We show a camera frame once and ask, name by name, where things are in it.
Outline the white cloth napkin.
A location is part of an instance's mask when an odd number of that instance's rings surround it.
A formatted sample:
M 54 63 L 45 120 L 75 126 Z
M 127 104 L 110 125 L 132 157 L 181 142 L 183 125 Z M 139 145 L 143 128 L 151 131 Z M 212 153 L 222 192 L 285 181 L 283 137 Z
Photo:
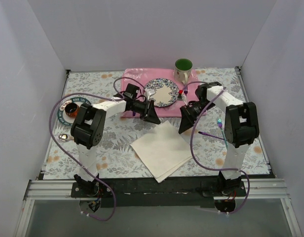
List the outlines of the white cloth napkin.
M 131 147 L 158 183 L 191 159 L 189 143 L 168 121 L 149 130 Z

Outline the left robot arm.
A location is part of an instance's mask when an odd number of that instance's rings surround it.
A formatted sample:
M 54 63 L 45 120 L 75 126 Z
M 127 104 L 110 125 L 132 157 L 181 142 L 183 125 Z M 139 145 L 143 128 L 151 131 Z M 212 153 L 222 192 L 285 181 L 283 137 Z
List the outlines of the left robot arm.
M 99 182 L 96 167 L 96 147 L 103 137 L 106 119 L 127 111 L 140 115 L 146 122 L 160 124 L 154 108 L 152 96 L 154 89 L 145 89 L 143 101 L 137 98 L 139 88 L 128 84 L 124 92 L 116 94 L 113 98 L 98 104 L 83 103 L 71 127 L 71 135 L 78 149 L 79 173 L 74 176 L 80 190 L 87 197 L 95 197 L 99 193 Z

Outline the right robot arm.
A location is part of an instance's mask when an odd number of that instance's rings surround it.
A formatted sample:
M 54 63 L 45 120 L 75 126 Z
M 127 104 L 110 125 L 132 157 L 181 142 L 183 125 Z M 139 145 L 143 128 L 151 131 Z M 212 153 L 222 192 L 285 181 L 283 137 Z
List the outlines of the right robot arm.
M 195 95 L 196 101 L 186 102 L 180 107 L 179 133 L 188 129 L 195 130 L 200 118 L 213 106 L 224 112 L 227 154 L 223 167 L 217 170 L 219 174 L 214 190 L 223 196 L 229 196 L 240 188 L 245 154 L 259 136 L 256 105 L 235 98 L 219 82 L 201 82 Z

